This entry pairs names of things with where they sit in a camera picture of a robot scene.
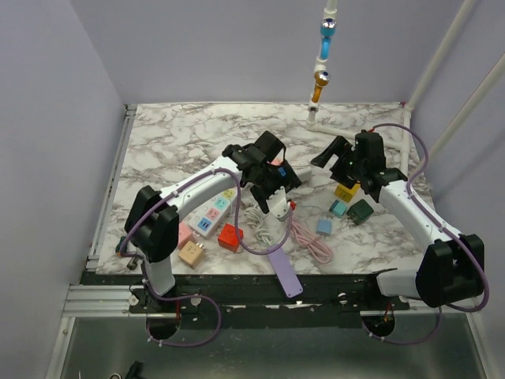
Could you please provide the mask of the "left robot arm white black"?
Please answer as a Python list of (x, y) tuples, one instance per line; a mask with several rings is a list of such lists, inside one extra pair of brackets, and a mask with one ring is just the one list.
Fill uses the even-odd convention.
[(292, 223), (293, 203), (287, 194), (301, 180), (287, 161), (272, 162), (285, 155), (286, 146), (265, 131), (251, 144), (229, 144), (222, 155), (203, 170), (165, 189), (145, 186), (136, 195), (125, 222), (127, 233), (119, 249), (128, 257), (128, 244), (140, 252), (141, 268), (147, 284), (148, 303), (159, 312), (168, 311), (175, 300), (175, 278), (170, 255), (178, 245), (180, 222), (195, 209), (228, 189), (250, 185), (256, 203), (265, 214)]

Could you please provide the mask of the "white power strip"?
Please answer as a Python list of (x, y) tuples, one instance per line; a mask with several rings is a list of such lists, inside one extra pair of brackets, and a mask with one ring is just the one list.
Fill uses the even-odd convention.
[(188, 225), (203, 238), (210, 238), (230, 213), (236, 197), (235, 189), (226, 189), (212, 197), (195, 211)]

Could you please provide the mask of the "pink cube socket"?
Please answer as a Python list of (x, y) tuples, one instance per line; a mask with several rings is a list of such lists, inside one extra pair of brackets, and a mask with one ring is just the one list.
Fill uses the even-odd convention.
[(184, 222), (179, 223), (178, 228), (178, 248), (182, 249), (187, 242), (196, 242), (193, 230)]

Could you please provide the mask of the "yellow cube socket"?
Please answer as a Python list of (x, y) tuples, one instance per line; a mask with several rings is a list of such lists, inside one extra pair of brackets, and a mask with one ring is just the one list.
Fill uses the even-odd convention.
[(354, 184), (351, 188), (348, 188), (343, 184), (338, 184), (335, 188), (334, 194), (340, 201), (349, 204), (357, 195), (360, 188), (361, 187), (359, 182)]

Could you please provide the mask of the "red cube socket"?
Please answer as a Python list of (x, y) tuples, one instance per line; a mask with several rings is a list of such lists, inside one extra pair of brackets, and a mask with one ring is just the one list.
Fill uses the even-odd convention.
[(236, 253), (240, 247), (239, 240), (243, 239), (244, 232), (230, 223), (226, 223), (218, 236), (218, 244), (225, 250)]

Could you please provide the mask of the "white tiger cube socket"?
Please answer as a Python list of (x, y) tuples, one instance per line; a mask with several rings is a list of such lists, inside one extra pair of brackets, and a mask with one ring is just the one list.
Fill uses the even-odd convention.
[(312, 178), (312, 168), (310, 166), (295, 167), (294, 172), (302, 183), (309, 182)]

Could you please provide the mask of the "light blue plug adapter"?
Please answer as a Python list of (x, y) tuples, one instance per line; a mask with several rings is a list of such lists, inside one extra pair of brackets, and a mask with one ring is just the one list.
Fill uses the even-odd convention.
[(333, 226), (331, 219), (327, 216), (321, 216), (317, 220), (316, 233), (321, 236), (330, 236), (332, 234)]

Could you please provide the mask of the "dark green cube socket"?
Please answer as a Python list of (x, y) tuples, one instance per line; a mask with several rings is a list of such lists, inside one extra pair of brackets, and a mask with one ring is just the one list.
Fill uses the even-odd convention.
[(373, 207), (364, 199), (351, 205), (347, 211), (347, 216), (355, 225), (361, 225), (374, 213)]

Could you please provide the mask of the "pink power strip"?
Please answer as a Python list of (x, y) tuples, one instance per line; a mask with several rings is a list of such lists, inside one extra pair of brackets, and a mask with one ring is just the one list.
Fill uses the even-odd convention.
[(274, 166), (280, 166), (282, 164), (283, 160), (281, 158), (275, 158), (269, 163)]

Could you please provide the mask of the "teal plug adapter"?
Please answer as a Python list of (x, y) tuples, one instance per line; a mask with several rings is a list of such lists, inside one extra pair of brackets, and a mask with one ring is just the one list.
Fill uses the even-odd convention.
[(329, 208), (329, 212), (332, 215), (337, 216), (338, 218), (342, 218), (346, 214), (347, 209), (348, 209), (347, 203), (345, 203), (343, 201), (335, 200), (331, 204), (331, 206)]

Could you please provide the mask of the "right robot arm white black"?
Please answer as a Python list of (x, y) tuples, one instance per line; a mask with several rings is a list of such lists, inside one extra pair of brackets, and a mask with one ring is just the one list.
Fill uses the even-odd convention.
[(480, 304), (468, 308), (469, 312), (487, 305), (483, 241), (477, 235), (464, 235), (428, 208), (412, 187), (417, 175), (406, 177), (398, 168), (387, 165), (383, 138), (378, 133), (363, 130), (353, 142), (337, 136), (310, 163), (325, 167), (332, 157), (337, 160), (330, 169), (331, 179), (348, 189), (360, 185), (365, 194), (396, 217), (424, 252), (416, 270), (376, 273), (376, 282), (362, 292), (368, 307), (381, 309), (395, 296), (455, 310), (461, 308), (458, 302), (480, 297)]

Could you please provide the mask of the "beige cube socket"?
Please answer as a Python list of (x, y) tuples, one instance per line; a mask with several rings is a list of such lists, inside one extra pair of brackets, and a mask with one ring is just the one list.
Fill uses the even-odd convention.
[(187, 241), (187, 243), (179, 250), (178, 258), (190, 268), (195, 269), (204, 259), (203, 244)]

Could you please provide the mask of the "purple USB power strip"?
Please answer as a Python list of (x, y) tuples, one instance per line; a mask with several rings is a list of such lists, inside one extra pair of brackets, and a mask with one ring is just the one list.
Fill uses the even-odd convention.
[(269, 253), (267, 256), (277, 276), (277, 279), (287, 298), (293, 298), (303, 292), (303, 286), (292, 267), (283, 248)]

